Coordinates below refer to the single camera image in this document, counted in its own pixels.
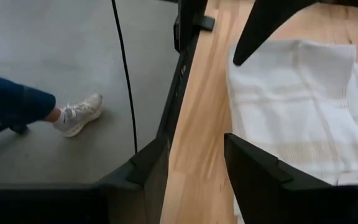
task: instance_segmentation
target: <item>wooden surface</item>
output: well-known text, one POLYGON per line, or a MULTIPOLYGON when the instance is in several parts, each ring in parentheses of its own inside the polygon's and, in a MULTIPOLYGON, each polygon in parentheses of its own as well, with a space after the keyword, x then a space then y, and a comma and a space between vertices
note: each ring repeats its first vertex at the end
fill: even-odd
MULTIPOLYGON (((223 155, 223 134, 231 131, 226 62, 251 8, 248 0, 208 2, 206 14, 216 24, 212 33, 200 34, 196 48, 170 154, 162 224, 236 223, 223 155)), ((272 38, 356 44, 358 61, 358 8, 311 6, 272 38)))

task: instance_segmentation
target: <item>white sock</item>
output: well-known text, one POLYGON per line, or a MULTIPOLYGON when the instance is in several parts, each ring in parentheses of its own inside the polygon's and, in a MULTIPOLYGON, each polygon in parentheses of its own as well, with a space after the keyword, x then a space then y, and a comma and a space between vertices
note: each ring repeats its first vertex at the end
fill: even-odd
POLYGON ((63 131, 65 122, 66 122, 66 113, 63 110, 60 110, 60 116, 57 119, 57 121, 53 122, 53 127, 55 127, 58 130, 63 131))

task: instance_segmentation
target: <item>shoe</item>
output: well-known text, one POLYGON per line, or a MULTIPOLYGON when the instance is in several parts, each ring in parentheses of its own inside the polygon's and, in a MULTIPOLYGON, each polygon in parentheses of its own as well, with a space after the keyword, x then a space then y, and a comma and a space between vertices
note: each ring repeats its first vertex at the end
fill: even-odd
POLYGON ((93 94, 81 103, 62 108, 64 120, 61 123, 54 123, 53 126, 67 138, 76 136, 87 123, 101 115, 103 108, 103 96, 93 94))

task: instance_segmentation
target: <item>blue jeans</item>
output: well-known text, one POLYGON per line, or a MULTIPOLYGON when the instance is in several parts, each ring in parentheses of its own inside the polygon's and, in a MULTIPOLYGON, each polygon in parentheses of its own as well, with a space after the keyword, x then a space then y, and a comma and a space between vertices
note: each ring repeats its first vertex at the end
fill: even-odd
POLYGON ((0 123, 29 124, 45 119, 54 109, 53 95, 0 78, 0 123))

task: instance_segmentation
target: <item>person's leg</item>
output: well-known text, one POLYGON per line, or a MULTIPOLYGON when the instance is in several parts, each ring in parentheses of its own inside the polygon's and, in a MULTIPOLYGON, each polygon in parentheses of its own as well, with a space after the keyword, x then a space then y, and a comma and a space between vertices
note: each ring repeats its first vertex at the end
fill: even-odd
POLYGON ((55 97, 49 93, 0 78, 0 123, 47 121, 66 137, 78 134, 86 123, 101 114, 103 97, 95 94, 62 109, 56 108, 55 104, 55 97))

